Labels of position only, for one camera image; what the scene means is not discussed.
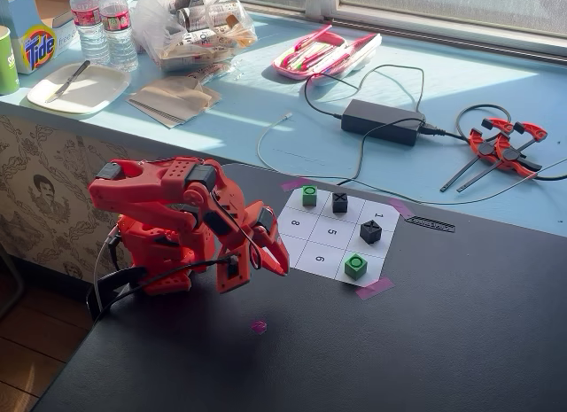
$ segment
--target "power adapter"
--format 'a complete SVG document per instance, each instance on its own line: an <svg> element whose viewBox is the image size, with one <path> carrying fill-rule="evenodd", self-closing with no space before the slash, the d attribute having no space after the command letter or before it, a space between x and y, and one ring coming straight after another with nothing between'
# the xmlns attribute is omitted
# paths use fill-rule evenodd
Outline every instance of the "power adapter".
<svg viewBox="0 0 567 412"><path fill-rule="evenodd" d="M369 136L413 146L416 144L417 134L423 125L423 120L425 120L422 113L353 99L343 112L340 127L344 131L366 135L373 128L406 118L415 118L422 121L399 122L374 130Z"/></svg>

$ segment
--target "pink tape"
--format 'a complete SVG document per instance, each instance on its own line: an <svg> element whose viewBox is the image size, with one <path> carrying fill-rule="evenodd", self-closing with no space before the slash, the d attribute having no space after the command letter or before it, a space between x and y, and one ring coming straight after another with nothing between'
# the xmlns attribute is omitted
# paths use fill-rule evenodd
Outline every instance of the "pink tape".
<svg viewBox="0 0 567 412"><path fill-rule="evenodd" d="M375 295L378 295L380 292L384 292L386 290L389 290L390 288L393 288L394 286L395 285L390 279L388 279L387 277L381 277L373 284L359 288L358 290L356 290L356 293L361 299L369 299L371 297L374 297Z"/></svg>
<svg viewBox="0 0 567 412"><path fill-rule="evenodd" d="M262 335L268 329L268 324L264 321L252 322L250 329L256 332L258 335Z"/></svg>
<svg viewBox="0 0 567 412"><path fill-rule="evenodd" d="M398 210L398 213L400 213L404 219L409 219L410 217L416 216L415 213L412 213L411 210L397 198L391 198L390 205Z"/></svg>
<svg viewBox="0 0 567 412"><path fill-rule="evenodd" d="M311 183L312 182L310 180L300 177L299 179L293 179L290 180L289 182L282 183L280 184L280 186L282 186L284 192L289 192L290 190L294 190L300 188L301 186Z"/></svg>

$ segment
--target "patterned wallpaper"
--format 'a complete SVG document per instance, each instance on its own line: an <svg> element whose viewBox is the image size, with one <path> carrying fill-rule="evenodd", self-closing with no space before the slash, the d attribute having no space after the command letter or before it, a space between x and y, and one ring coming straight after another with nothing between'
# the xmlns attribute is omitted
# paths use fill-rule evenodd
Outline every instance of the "patterned wallpaper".
<svg viewBox="0 0 567 412"><path fill-rule="evenodd" d="M117 144L0 115L0 242L25 260L92 280L116 214L97 210L87 187L113 158L156 159ZM118 251L120 267L128 251ZM108 251L98 271L113 271Z"/></svg>

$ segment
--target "white plate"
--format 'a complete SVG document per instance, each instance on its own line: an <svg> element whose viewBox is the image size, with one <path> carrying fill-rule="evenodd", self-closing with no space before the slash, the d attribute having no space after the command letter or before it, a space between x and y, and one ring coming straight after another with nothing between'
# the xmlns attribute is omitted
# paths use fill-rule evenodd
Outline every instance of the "white plate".
<svg viewBox="0 0 567 412"><path fill-rule="evenodd" d="M60 113L96 113L122 94L130 84L130 74L90 64L59 99L46 104L45 100L65 84L81 64L82 62L62 66L49 74L27 93L27 100Z"/></svg>

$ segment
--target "table surface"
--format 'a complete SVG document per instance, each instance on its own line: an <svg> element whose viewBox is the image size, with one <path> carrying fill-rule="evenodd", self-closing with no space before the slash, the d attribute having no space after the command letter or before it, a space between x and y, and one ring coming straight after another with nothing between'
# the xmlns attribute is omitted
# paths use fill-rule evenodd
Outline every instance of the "table surface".
<svg viewBox="0 0 567 412"><path fill-rule="evenodd" d="M289 177L225 171L247 202L284 207ZM259 270L220 295L209 271L190 292L128 297L34 412L566 410L564 238L408 206L455 232L400 219L382 270L392 289L362 301L350 284Z"/></svg>
<svg viewBox="0 0 567 412"><path fill-rule="evenodd" d="M78 44L37 72L21 75L22 88L15 94L0 97L0 113L16 114L140 151L203 152L263 167L256 156L259 134L267 125L292 112L292 118L265 139L263 154L269 163L293 174L351 175L356 168L361 137L341 130L339 120L309 108L303 98L303 82L283 78L270 66L274 57L318 25L270 16L253 17L259 41L235 58L243 75L237 79L230 74L210 82L207 86L220 92L222 101L177 128L168 130L125 101L127 94L163 76L146 55L140 56L140 68L133 73L132 84L125 95L100 113L78 120L47 113L29 104L25 95L43 77L60 66L82 60ZM345 28L333 30L349 41L364 34ZM545 142L526 151L530 160L545 166L567 156L567 107L564 106L567 73L564 67L385 36L372 62L349 76L348 81L357 83L370 68L386 63L423 68L425 91L421 111L428 122L454 130L454 118L464 107L499 104L509 109L513 120L532 121L549 132ZM356 97L412 109L420 82L416 71L389 68L383 74L369 77ZM336 113L342 112L352 93L351 88L344 85L311 90L321 107ZM468 132L472 127L480 128L482 118L489 114L470 113L463 118L463 129ZM526 136L514 134L513 144L522 144ZM422 137L413 148L370 139L360 180L412 198L436 202L482 198L519 180L516 175L493 171L461 194L456 192L456 187L440 193L439 187L470 158L466 144L446 137ZM483 168L477 164L463 180ZM563 164L544 175L566 172L567 164ZM354 187L366 189L360 185ZM530 181L497 198L444 207L567 236L566 197L567 181Z"/></svg>

